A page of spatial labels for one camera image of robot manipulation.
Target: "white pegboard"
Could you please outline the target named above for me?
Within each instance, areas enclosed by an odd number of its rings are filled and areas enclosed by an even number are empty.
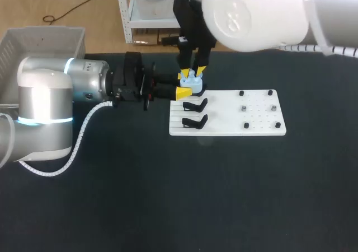
[[[271,90],[205,91],[202,97],[191,96],[171,101],[169,133],[172,136],[284,136],[286,125],[277,92]],[[200,105],[208,98],[202,113],[184,111],[183,102]],[[184,128],[183,118],[200,121],[207,114],[203,129]]]

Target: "tan floor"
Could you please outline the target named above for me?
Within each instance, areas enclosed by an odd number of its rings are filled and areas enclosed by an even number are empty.
[[[61,16],[85,0],[0,0],[0,37],[10,27],[47,25],[45,15]],[[137,46],[126,44],[118,0],[92,0],[71,12],[56,25],[86,28],[88,53],[176,52],[173,47]],[[217,50],[227,50],[219,45]]]

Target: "robotic arm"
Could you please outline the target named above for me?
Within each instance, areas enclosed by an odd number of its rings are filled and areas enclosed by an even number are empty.
[[[240,52],[358,47],[358,0],[202,0],[202,10],[212,34]]]

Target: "black cable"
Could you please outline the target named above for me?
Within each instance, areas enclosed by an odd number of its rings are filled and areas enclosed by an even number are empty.
[[[43,17],[43,21],[44,21],[44,22],[49,22],[49,23],[50,23],[49,25],[52,25],[55,21],[60,20],[61,18],[63,18],[64,16],[66,16],[68,13],[74,11],[76,8],[82,6],[83,4],[88,3],[89,1],[91,1],[91,0],[86,0],[86,1],[84,1],[83,3],[81,3],[81,4],[79,4],[79,5],[75,6],[75,7],[73,7],[72,9],[70,9],[69,11],[67,11],[64,15],[62,15],[62,16],[60,16],[60,17],[58,17],[58,18],[55,18],[53,15],[47,15],[47,16]]]

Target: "black table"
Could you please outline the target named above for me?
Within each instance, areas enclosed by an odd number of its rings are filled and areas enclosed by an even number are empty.
[[[174,54],[144,60],[177,70]],[[171,137],[164,100],[99,111],[64,174],[0,171],[0,251],[357,251],[358,61],[213,53],[205,80],[276,89],[286,136]],[[74,139],[90,108],[75,106]]]

